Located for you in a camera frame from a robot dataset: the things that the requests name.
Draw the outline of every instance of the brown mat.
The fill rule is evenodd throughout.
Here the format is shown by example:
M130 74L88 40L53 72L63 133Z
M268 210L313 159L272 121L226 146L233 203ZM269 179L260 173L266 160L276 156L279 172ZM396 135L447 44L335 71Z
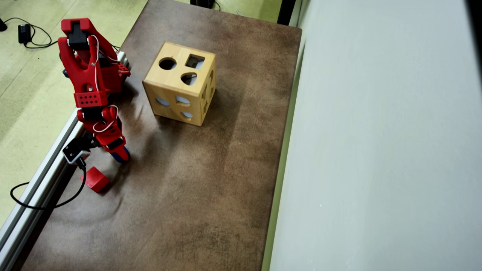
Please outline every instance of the brown mat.
M301 30L151 0L122 50L116 97L132 159L95 149L112 182L53 211L24 270L259 270ZM202 127L155 117L141 80L164 41L217 55ZM80 185L76 170L60 201Z

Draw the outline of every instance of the white wall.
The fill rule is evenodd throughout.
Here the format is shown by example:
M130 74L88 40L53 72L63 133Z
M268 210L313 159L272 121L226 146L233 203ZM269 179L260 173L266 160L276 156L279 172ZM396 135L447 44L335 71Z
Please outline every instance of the white wall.
M456 0L311 0L271 270L482 270L482 93Z

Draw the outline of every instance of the red cube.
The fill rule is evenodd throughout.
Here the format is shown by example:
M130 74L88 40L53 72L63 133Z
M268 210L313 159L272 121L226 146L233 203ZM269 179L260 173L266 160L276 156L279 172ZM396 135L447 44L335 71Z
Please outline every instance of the red cube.
M90 187L95 193L98 193L102 188L104 188L109 183L109 179L102 174L96 167L92 167L87 171L87 179L85 184Z

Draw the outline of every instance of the wooden shape sorter box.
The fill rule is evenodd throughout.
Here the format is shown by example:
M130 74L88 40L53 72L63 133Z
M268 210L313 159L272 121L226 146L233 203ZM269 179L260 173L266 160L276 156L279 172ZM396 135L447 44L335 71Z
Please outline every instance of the wooden shape sorter box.
M165 41L142 84L155 115L201 126L216 91L216 55Z

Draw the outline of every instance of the floor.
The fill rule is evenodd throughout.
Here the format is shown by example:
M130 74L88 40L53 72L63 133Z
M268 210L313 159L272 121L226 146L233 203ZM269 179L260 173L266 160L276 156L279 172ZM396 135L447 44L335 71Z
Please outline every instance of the floor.
M0 18L14 16L45 29L54 40L64 18L88 17L112 44L120 46L147 0L2 0ZM276 22L281 0L216 0L223 12ZM26 49L17 42L19 20L0 32L0 225L14 201L9 191L29 181L75 109L73 87L58 58L58 47ZM37 33L34 40L47 37Z

